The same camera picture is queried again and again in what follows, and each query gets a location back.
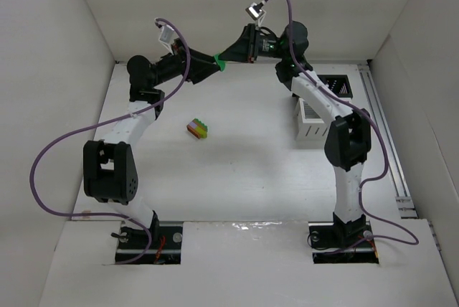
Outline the lime green lego pair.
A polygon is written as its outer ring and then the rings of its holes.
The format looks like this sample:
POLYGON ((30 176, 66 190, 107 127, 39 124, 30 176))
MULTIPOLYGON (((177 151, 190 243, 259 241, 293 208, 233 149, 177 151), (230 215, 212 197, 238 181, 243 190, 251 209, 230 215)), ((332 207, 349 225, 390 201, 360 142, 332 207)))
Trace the lime green lego pair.
POLYGON ((218 65, 219 67, 219 70, 221 72, 223 72, 226 68, 226 62, 224 60, 221 60, 220 57, 219 57, 219 54, 216 54, 214 56, 214 61, 216 62, 216 64, 218 65))

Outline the orange green lego stack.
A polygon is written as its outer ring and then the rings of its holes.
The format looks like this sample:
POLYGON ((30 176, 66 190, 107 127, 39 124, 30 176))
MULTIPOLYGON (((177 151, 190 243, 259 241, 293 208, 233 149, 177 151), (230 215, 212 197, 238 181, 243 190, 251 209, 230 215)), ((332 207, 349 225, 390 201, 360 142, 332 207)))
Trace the orange green lego stack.
POLYGON ((198 139, 207 138, 208 136, 208 127, 198 118, 195 118, 189 122, 186 126, 186 129, 198 139))

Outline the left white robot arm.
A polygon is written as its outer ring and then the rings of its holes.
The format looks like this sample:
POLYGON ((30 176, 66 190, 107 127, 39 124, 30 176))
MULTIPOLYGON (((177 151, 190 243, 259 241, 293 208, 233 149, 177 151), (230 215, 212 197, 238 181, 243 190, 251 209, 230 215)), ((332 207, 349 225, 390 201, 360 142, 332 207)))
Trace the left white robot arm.
POLYGON ((136 55, 127 63, 129 117, 116 122, 110 132, 83 147, 83 189, 87 197, 108 203, 120 214, 154 232, 158 217, 138 194, 133 148, 163 109, 165 93, 157 85, 181 76, 197 84, 224 69, 224 62, 175 44, 173 51, 152 63, 136 55))

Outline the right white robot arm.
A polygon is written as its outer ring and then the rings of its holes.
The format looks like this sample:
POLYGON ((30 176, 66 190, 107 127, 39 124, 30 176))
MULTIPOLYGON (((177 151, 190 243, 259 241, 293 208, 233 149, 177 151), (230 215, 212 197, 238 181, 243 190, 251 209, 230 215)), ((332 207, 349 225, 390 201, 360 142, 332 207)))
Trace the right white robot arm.
POLYGON ((358 193, 372 147, 369 117, 365 110, 352 110, 321 81, 304 56, 308 46, 308 30, 300 22, 287 26, 280 36, 248 24, 219 59, 244 63, 254 63, 258 57, 277 59, 279 81, 324 122, 324 153, 335 173, 336 205, 331 224, 309 226, 309 240, 315 250, 348 247, 369 231, 358 193))

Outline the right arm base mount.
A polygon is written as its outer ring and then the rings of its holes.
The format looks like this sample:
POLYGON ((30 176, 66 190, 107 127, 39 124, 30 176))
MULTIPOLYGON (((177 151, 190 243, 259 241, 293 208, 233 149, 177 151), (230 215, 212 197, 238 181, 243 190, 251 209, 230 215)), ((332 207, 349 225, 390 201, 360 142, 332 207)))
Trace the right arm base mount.
POLYGON ((364 236, 372 232, 369 222, 350 235, 333 222, 309 222, 308 230, 314 264, 379 264, 374 241, 364 236))

